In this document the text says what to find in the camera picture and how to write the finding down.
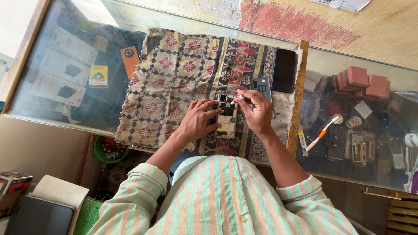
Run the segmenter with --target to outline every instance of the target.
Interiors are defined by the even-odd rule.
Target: drawer handle
[[[401,198],[398,197],[398,193],[397,192],[395,193],[395,196],[392,197],[392,196],[386,196],[386,195],[381,195],[381,194],[376,194],[376,193],[369,193],[369,188],[366,187],[364,189],[364,191],[362,191],[362,193],[368,194],[368,195],[374,195],[374,196],[378,196],[378,197],[386,197],[386,198],[391,198],[391,199],[396,199],[396,200],[402,200]]]

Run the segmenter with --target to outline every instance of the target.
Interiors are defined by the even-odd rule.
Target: paper cup
[[[418,148],[417,133],[409,133],[405,135],[405,144],[409,148]]]
[[[348,128],[353,128],[363,124],[362,120],[357,116],[352,116],[348,121],[345,122]]]

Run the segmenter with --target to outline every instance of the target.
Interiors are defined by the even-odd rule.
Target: green bucket
[[[105,155],[105,150],[103,149],[103,144],[105,143],[105,139],[106,137],[103,136],[98,136],[96,138],[96,141],[94,142],[93,145],[93,149],[94,149],[94,153],[96,154],[96,157],[98,159],[100,159],[101,161],[105,162],[105,163],[117,163],[119,161],[121,161],[122,159],[124,159],[126,156],[129,155],[130,149],[128,148],[126,150],[126,153],[120,158],[120,159],[108,159],[106,158]]]

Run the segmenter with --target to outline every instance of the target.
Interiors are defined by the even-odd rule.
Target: toothbrush
[[[245,98],[245,96],[243,96],[243,95],[240,95],[240,99],[244,99]],[[230,106],[230,105],[235,105],[237,103],[237,101],[236,101],[236,98],[231,102],[231,103],[229,103],[229,104],[225,104],[225,106],[226,107],[228,107],[228,106]]]
[[[313,148],[315,146],[315,144],[319,141],[319,139],[325,135],[326,133],[326,129],[332,124],[332,123],[341,123],[342,122],[342,116],[340,114],[336,114],[334,116],[334,118],[331,120],[331,122],[329,122],[324,129],[321,131],[321,133],[319,134],[319,136],[316,138],[316,140],[314,140],[310,145],[308,145],[308,147],[305,149],[305,151],[309,151],[311,150],[311,148]]]

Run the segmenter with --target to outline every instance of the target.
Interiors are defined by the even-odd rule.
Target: striped shirt
[[[182,162],[150,227],[167,180],[157,167],[138,165],[88,234],[357,234],[315,177],[274,190],[250,162],[223,155]]]

